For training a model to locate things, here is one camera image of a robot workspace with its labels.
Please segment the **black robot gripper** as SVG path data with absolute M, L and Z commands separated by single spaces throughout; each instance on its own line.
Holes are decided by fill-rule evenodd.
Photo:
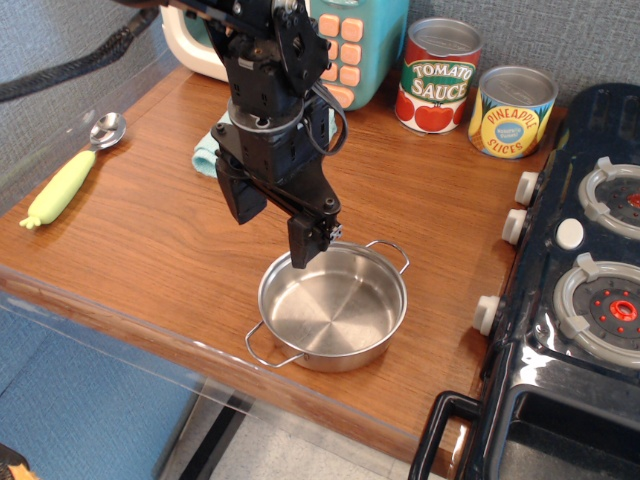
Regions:
M 324 177 L 325 156 L 343 145 L 329 139 L 329 109 L 343 111 L 328 93 L 311 93 L 279 117 L 260 118 L 233 102 L 230 123 L 211 129 L 218 142 L 216 172 L 231 215 L 246 224 L 272 202 L 292 216 L 288 222 L 291 264 L 304 269 L 338 240 L 341 204 Z

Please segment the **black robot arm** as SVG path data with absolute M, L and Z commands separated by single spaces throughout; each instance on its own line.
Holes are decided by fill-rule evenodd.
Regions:
M 205 22 L 224 66 L 229 120 L 211 129 L 216 177 L 228 208 L 245 224 L 273 203 L 285 211 L 289 252 L 303 269 L 341 233 L 341 203 L 323 172 L 348 137 L 345 116 L 322 84 L 329 43 L 302 1 L 175 1 Z

